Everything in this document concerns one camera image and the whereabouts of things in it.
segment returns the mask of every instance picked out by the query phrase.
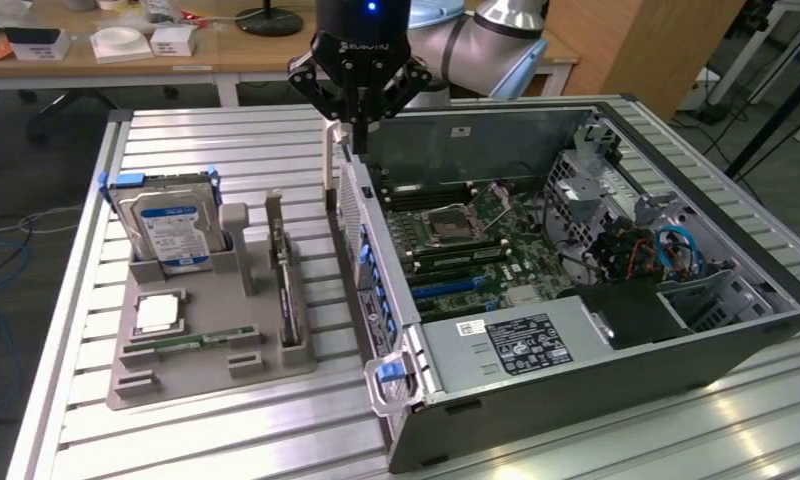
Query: circuit board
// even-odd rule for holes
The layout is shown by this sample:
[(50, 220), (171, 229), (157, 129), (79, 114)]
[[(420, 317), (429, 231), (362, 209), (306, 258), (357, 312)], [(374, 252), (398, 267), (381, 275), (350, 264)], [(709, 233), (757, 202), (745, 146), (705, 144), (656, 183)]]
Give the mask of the circuit board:
[(424, 322), (542, 302), (573, 285), (532, 196), (505, 192), (486, 187), (466, 204), (385, 212)]

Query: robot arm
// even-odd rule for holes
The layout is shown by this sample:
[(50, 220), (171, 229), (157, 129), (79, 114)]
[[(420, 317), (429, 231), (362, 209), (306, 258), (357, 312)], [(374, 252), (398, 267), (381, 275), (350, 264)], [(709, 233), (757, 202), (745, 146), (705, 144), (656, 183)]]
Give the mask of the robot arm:
[[(354, 153), (366, 150), (367, 125), (393, 117), (429, 83), (412, 57), (410, 0), (317, 0), (310, 51), (290, 60), (287, 79), (322, 116), (351, 125)], [(317, 83), (317, 66), (337, 87)]]

